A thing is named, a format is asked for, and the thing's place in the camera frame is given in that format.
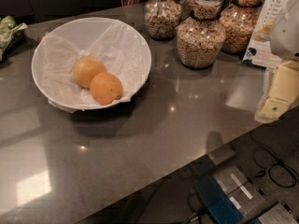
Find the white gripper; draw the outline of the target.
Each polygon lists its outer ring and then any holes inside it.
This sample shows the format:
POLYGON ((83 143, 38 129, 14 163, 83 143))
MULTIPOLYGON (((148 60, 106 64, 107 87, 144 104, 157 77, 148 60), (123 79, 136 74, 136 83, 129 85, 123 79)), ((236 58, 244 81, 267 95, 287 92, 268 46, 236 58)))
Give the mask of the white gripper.
MULTIPOLYGON (((277 14, 271 31, 271 52, 284 60, 299 60, 299 0, 289 0, 277 14)), ((255 120, 278 120, 299 97, 299 62, 283 61, 267 68, 263 77, 263 96, 255 120)))

